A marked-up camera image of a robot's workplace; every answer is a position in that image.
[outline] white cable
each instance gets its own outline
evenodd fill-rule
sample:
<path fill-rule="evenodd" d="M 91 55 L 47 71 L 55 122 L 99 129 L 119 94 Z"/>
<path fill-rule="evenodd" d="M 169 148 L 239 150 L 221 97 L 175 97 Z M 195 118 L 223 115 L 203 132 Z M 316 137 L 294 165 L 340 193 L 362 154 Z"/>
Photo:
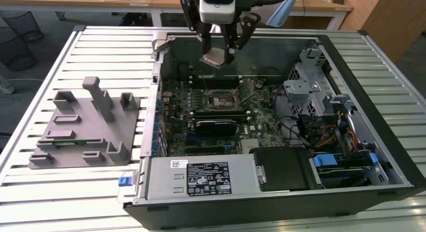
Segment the white cable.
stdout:
<path fill-rule="evenodd" d="M 10 79 L 8 81 L 44 81 L 44 80 L 34 79 L 34 78 L 23 78 L 23 79 Z"/>

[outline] motherboard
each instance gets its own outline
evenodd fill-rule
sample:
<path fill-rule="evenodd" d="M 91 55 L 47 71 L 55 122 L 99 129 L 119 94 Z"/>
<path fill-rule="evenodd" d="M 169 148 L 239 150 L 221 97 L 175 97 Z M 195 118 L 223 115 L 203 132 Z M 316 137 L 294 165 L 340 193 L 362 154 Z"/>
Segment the motherboard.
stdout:
<path fill-rule="evenodd" d="M 285 145 L 273 110 L 278 85 L 257 77 L 189 78 L 167 79 L 163 88 L 168 156 L 241 154 Z"/>

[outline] blue latch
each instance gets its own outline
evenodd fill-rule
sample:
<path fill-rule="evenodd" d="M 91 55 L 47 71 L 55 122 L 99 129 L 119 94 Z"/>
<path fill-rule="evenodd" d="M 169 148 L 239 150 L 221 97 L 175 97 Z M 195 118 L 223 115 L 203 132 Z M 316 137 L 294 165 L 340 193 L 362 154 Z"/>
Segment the blue latch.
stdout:
<path fill-rule="evenodd" d="M 336 161 L 334 155 L 321 154 L 313 158 L 313 163 L 316 167 L 320 166 L 337 166 L 338 162 Z"/>
<path fill-rule="evenodd" d="M 377 164 L 380 162 L 378 156 L 374 153 L 370 153 L 370 159 L 373 161 L 373 164 Z"/>
<path fill-rule="evenodd" d="M 119 179 L 119 186 L 132 186 L 132 176 L 123 176 Z"/>

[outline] mesh trash bin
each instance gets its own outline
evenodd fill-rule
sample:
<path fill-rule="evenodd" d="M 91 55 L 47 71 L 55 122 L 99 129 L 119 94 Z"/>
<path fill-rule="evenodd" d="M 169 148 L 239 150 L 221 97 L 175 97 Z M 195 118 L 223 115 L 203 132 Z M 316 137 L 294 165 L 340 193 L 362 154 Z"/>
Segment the mesh trash bin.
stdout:
<path fill-rule="evenodd" d="M 30 68 L 36 58 L 14 27 L 0 27 L 0 61 L 12 71 Z"/>
<path fill-rule="evenodd" d="M 11 27 L 19 31 L 26 42 L 38 41 L 43 33 L 31 11 L 0 11 L 0 16 Z"/>

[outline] power supply label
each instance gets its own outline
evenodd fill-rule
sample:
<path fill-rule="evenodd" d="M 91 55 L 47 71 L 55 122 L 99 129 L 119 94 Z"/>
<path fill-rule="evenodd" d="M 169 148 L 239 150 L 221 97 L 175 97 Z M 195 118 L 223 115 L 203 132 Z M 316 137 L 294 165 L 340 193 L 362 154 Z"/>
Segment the power supply label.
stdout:
<path fill-rule="evenodd" d="M 232 194 L 232 179 L 228 162 L 187 165 L 189 196 Z"/>

